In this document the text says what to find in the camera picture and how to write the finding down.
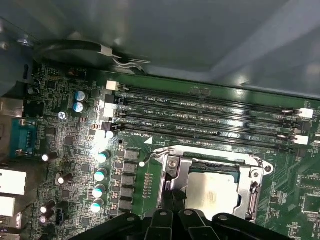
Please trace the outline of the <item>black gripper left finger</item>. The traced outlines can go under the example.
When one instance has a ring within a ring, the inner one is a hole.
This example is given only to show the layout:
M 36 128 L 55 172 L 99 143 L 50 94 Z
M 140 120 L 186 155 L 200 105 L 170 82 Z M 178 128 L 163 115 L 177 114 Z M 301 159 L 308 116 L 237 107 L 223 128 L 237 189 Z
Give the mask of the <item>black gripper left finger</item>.
M 174 190 L 162 194 L 162 208 L 140 218 L 125 213 L 93 227 L 73 240 L 171 240 L 174 223 Z

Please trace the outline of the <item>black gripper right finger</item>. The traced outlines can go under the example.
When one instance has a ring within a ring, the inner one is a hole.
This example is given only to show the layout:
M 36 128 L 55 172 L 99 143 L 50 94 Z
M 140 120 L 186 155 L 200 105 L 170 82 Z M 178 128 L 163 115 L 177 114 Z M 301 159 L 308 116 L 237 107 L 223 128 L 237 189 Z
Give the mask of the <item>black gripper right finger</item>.
M 186 208 L 186 194 L 173 191 L 174 211 L 191 240 L 288 240 L 289 237 L 229 213 L 219 213 L 210 221 L 196 210 Z

